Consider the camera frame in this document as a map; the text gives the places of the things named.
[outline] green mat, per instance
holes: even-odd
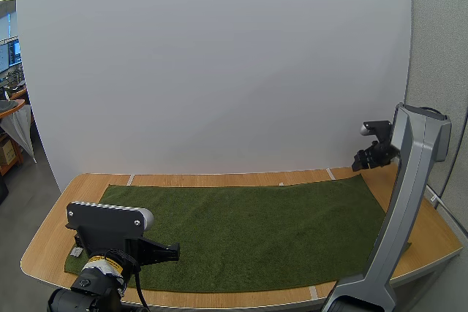
[[[180,261],[140,274],[144,289],[170,292],[287,289],[358,273],[385,216],[360,175],[295,186],[109,186],[101,203],[148,208],[155,221],[145,237],[181,244]],[[65,271],[78,274],[86,260],[69,256]]]

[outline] small white object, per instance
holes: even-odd
[[[335,179],[336,179],[335,176],[333,175],[333,173],[331,172],[331,170],[330,170],[329,168],[327,168],[327,173],[328,173],[328,175],[330,176],[330,179],[331,179],[331,180],[335,180]]]
[[[83,248],[74,248],[72,252],[70,252],[70,256],[80,257],[82,252],[83,252]]]

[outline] cable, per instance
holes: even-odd
[[[439,115],[442,114],[439,110],[436,110],[436,109],[434,109],[433,107],[421,106],[421,109],[423,109],[423,110],[428,110],[428,111],[432,111],[433,113],[438,113]]]
[[[140,298],[141,304],[149,310],[148,305],[146,305],[145,298],[143,297],[143,292],[141,291],[139,273],[135,273],[135,283],[137,284],[137,293],[138,293],[138,297]]]
[[[447,187],[448,181],[450,180],[450,176],[452,175],[453,167],[455,166],[455,162],[458,157],[458,152],[460,151],[461,143],[463,142],[463,136],[465,134],[465,130],[467,129],[467,121],[468,121],[468,108],[467,108],[467,112],[465,113],[465,119],[463,121],[463,125],[461,127],[461,136],[456,146],[455,156],[453,157],[452,163],[450,164],[450,168],[448,170],[447,177],[445,179],[444,184],[442,185],[442,189],[440,190],[439,198],[442,198],[442,196],[444,195],[445,188]]]
[[[437,204],[440,204],[442,206],[442,208],[447,212],[447,214],[453,219],[457,227],[460,228],[465,238],[468,239],[468,231],[465,229],[465,227],[463,227],[463,224],[460,223],[460,221],[455,217],[455,215],[452,214],[452,211],[448,209],[448,207],[444,204],[442,199],[440,199],[440,196],[437,195],[433,188],[431,188],[430,186],[426,185],[426,188],[429,191],[429,193],[432,194],[432,198],[434,200],[437,200]]]
[[[143,307],[147,308],[149,310],[149,307],[148,305],[146,304],[146,301],[145,301],[145,297],[143,296],[143,292],[141,291],[141,285],[140,285],[140,271],[141,271],[141,267],[140,267],[140,264],[138,263],[138,261],[136,259],[134,259],[132,256],[130,256],[128,253],[122,251],[122,250],[119,250],[117,248],[112,248],[110,250],[107,250],[105,255],[104,255],[104,259],[107,258],[107,254],[109,253],[112,253],[112,254],[116,254],[118,256],[120,256],[122,259],[126,259],[128,262],[130,262],[132,265],[133,265],[133,274],[135,274],[135,283],[137,285],[137,293],[138,293],[138,297],[140,298],[140,301],[141,301],[141,304],[143,305]]]

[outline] wooden table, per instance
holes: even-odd
[[[350,168],[330,171],[330,174],[327,170],[313,170],[236,175],[79,175],[68,185],[37,231],[21,259],[21,269],[25,274],[54,286],[70,287],[76,275],[64,272],[64,262],[74,243],[75,232],[65,228],[67,223],[65,207],[75,200],[98,202],[109,184],[123,186],[277,186],[280,183],[290,185],[330,180],[330,175],[340,179],[357,174]],[[372,194],[384,210],[387,210],[390,202],[396,172],[395,164],[361,171]],[[422,275],[445,266],[445,263],[457,255],[462,248],[449,226],[425,199],[409,241],[412,245],[401,257],[391,280],[394,287],[414,281]],[[143,294],[149,305],[165,306],[161,307],[165,310],[267,306],[262,307],[262,310],[277,311],[287,308],[310,311],[324,301],[334,284],[335,282],[331,281],[317,286],[269,292],[195,294],[144,290]],[[140,302],[135,289],[127,289],[123,300]]]

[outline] camera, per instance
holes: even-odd
[[[154,217],[145,208],[129,208],[90,202],[67,206],[68,229],[77,233],[75,242],[89,257],[70,289],[55,290],[48,312],[146,312],[140,286],[144,265],[178,261],[180,245],[165,246],[145,239]],[[135,275],[143,307],[122,305],[127,284]]]

